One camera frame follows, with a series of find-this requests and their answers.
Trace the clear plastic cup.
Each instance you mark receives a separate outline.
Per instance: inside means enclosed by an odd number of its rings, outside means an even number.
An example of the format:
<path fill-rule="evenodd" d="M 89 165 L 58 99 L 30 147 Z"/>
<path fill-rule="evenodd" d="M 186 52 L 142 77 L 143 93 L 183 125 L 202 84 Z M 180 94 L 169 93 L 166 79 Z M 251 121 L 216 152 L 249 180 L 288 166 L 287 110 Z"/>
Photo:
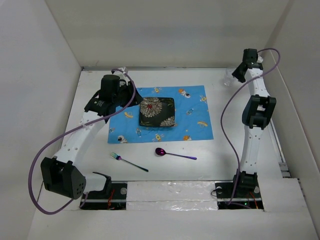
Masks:
<path fill-rule="evenodd" d="M 234 76 L 233 76 L 233 72 L 235 71 L 235 68 L 226 68 L 225 69 L 225 74 L 224 77 L 222 79 L 222 82 L 225 86 L 229 87 L 232 86 L 233 83 L 237 80 Z"/>

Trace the black floral square plate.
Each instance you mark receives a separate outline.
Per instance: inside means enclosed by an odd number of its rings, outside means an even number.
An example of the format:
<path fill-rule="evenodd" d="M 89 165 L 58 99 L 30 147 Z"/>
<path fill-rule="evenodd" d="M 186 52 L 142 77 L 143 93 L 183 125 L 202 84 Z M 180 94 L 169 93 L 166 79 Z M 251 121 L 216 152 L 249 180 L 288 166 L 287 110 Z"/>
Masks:
<path fill-rule="evenodd" d="M 144 97 L 139 104 L 141 127 L 171 128 L 175 125 L 175 101 L 172 97 Z"/>

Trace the iridescent rainbow fork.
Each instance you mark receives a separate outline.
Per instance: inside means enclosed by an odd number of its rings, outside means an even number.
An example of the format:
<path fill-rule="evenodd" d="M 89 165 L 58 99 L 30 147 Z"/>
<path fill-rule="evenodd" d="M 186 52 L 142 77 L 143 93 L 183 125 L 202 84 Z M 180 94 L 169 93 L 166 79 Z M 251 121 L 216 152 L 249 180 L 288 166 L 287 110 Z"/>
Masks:
<path fill-rule="evenodd" d="M 138 169 L 140 169 L 140 170 L 142 170 L 142 171 L 144 171 L 144 172 L 147 172 L 147 173 L 149 172 L 148 169 L 146 169 L 146 168 L 144 168 L 144 167 L 141 167 L 141 166 L 139 166 L 139 165 L 137 165 L 137 164 L 134 164 L 134 163 L 132 163 L 132 162 L 130 162 L 130 161 L 128 161 L 128 160 L 125 160 L 125 159 L 122 158 L 120 155 L 116 154 L 115 152 L 111 152 L 111 153 L 110 153 L 110 156 L 111 156 L 112 158 L 118 160 L 118 161 L 123 161 L 123 162 L 125 162 L 125 163 L 127 163 L 127 164 L 129 164 L 129 165 L 132 165 L 132 166 L 134 166 L 134 167 L 136 167 L 136 168 L 138 168 Z"/>

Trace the iridescent purple spoon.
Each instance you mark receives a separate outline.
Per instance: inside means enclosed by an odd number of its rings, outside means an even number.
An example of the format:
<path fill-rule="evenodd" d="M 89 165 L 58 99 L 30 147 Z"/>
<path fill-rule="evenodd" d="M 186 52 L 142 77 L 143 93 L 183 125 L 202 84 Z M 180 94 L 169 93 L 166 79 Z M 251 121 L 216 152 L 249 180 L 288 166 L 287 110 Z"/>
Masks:
<path fill-rule="evenodd" d="M 158 156 L 164 156 L 164 155 L 171 155 L 171 156 L 176 156 L 176 157 L 181 157 L 181 158 L 186 158 L 186 159 L 191 159 L 191 160 L 197 160 L 196 157 L 194 156 L 186 156 L 186 155 L 181 155 L 181 154 L 175 154 L 175 153 L 169 153 L 169 152 L 166 152 L 163 148 L 161 147 L 157 147 L 155 149 L 155 153 L 158 155 Z"/>

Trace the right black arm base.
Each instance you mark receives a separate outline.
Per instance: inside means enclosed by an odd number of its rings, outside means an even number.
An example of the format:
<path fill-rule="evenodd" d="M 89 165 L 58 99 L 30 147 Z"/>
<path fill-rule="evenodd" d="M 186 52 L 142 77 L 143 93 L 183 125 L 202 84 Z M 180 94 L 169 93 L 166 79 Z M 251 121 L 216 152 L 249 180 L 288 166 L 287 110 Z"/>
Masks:
<path fill-rule="evenodd" d="M 216 181 L 211 195 L 216 197 L 219 210 L 264 209 L 256 173 L 243 171 L 238 181 L 235 176 L 230 181 Z"/>

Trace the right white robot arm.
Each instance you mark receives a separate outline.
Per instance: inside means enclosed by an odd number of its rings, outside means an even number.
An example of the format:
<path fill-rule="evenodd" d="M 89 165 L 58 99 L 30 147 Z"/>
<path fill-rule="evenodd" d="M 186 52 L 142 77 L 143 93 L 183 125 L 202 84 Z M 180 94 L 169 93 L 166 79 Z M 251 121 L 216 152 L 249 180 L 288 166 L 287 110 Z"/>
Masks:
<path fill-rule="evenodd" d="M 242 62 L 232 73 L 241 83 L 247 83 L 250 98 L 243 110 L 244 145 L 240 167 L 233 177 L 231 191 L 236 198 L 244 198 L 258 186 L 257 162 L 259 145 L 265 128 L 269 125 L 277 100 L 271 97 L 263 79 L 263 66 L 258 62 L 256 49 L 243 51 Z"/>

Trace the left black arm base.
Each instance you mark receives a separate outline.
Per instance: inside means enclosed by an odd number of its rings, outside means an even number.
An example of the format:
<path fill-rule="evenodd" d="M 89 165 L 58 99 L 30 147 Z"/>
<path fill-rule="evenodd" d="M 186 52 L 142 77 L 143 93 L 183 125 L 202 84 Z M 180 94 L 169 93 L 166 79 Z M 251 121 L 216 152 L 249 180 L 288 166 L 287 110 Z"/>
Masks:
<path fill-rule="evenodd" d="M 113 181 L 106 174 L 93 172 L 87 178 L 79 208 L 81 210 L 125 210 L 127 192 L 126 181 Z"/>

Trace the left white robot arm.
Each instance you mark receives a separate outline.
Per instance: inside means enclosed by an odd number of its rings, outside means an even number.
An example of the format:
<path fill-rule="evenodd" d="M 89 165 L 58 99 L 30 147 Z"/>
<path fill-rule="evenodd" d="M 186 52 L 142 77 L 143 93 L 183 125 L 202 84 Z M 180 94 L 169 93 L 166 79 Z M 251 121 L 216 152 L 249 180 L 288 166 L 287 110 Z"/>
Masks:
<path fill-rule="evenodd" d="M 81 162 L 98 132 L 115 116 L 116 109 L 136 106 L 141 101 L 126 73 L 118 69 L 104 75 L 100 89 L 84 107 L 79 129 L 70 134 L 53 157 L 41 161 L 45 189 L 73 200 L 91 191 L 107 198 L 112 191 L 108 176 L 97 172 L 84 175 L 80 172 Z"/>

